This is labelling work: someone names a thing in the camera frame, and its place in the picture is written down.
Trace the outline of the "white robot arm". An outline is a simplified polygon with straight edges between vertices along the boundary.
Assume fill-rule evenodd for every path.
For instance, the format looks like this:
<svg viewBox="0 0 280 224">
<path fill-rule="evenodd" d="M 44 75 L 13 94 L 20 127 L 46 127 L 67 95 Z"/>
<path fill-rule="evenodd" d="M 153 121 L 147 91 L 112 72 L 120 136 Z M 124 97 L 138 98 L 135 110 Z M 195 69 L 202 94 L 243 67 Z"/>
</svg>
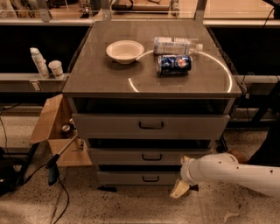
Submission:
<svg viewBox="0 0 280 224">
<path fill-rule="evenodd" d="M 247 187 L 271 197 L 280 197 L 280 168 L 240 164 L 229 153 L 206 155 L 201 158 L 183 156 L 180 178 L 175 182 L 170 196 L 174 199 L 185 194 L 199 182 L 222 181 Z"/>
</svg>

